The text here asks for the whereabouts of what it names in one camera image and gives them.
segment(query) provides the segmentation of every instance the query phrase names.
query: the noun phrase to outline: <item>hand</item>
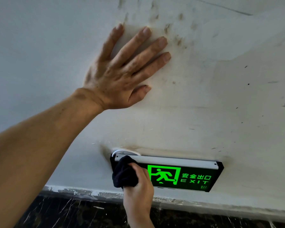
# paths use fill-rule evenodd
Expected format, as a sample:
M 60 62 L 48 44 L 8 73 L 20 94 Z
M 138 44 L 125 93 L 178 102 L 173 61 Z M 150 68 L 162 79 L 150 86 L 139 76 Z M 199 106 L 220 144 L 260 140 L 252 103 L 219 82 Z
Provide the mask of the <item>hand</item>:
M 129 61 L 137 48 L 151 36 L 151 30 L 144 27 L 111 59 L 112 50 L 123 32 L 122 24 L 111 31 L 100 55 L 85 77 L 83 87 L 91 90 L 92 98 L 103 110 L 127 108 L 141 101 L 151 87 L 137 86 L 162 68 L 171 58 L 169 52 L 163 53 L 143 68 L 150 59 L 166 47 L 167 39 L 160 37 Z
M 153 227 L 150 210 L 154 195 L 154 187 L 146 169 L 135 163 L 129 164 L 136 172 L 138 184 L 135 187 L 124 187 L 124 207 L 128 222 L 132 228 Z

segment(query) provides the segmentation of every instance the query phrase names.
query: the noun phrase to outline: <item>white cable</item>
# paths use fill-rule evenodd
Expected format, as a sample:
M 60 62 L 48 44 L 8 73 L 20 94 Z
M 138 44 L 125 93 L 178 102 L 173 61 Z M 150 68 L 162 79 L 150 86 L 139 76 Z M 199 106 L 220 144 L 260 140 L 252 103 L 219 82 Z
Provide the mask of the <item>white cable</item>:
M 117 149 L 117 150 L 115 150 L 115 151 L 112 153 L 112 157 L 114 156 L 114 154 L 119 153 L 119 152 L 130 152 L 130 153 L 134 153 L 134 154 L 136 154 L 136 155 L 141 156 L 141 154 L 138 153 L 137 151 L 133 151 L 133 150 L 130 150 L 130 149 Z

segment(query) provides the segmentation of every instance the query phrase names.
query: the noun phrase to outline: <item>marble surface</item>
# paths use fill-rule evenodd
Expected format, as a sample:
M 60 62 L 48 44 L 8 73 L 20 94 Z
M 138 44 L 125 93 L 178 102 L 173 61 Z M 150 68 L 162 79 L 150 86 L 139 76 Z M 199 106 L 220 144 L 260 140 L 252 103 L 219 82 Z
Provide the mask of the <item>marble surface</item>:
M 155 227 L 285 228 L 285 223 L 152 208 Z M 38 196 L 15 228 L 126 228 L 121 204 Z

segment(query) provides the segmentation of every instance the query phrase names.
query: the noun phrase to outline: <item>fingernail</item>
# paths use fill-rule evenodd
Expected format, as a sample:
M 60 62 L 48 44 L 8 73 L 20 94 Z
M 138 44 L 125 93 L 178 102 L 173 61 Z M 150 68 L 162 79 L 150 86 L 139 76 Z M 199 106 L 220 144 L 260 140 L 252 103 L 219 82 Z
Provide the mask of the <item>fingernail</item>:
M 121 23 L 119 23 L 119 24 L 118 24 L 118 26 L 116 26 L 116 29 L 117 29 L 117 30 L 121 30 L 121 29 L 122 29 L 122 27 L 123 27 L 123 26 L 122 26 L 122 24 L 121 24 Z
M 166 53 L 164 56 L 163 56 L 163 61 L 165 63 L 167 63 L 168 61 L 170 61 L 171 59 L 171 54 L 170 53 Z
M 143 29 L 143 34 L 144 34 L 146 37 L 150 36 L 150 35 L 151 35 L 151 30 L 150 30 L 150 28 L 146 26 L 146 27 Z
M 146 86 L 146 87 L 145 87 L 146 93 L 148 93 L 151 89 L 152 89 L 151 86 Z
M 160 39 L 160 47 L 163 49 L 163 48 L 166 47 L 167 44 L 168 44 L 167 38 L 162 37 L 162 38 Z

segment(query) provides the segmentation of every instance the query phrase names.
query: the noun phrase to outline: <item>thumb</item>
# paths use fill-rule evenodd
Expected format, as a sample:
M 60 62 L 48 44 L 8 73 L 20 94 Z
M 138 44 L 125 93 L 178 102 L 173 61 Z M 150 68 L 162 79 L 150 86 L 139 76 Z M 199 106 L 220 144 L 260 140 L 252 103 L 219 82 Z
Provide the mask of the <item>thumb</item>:
M 148 85 L 144 85 L 133 90 L 128 101 L 129 107 L 144 99 L 144 97 L 150 90 L 151 86 Z

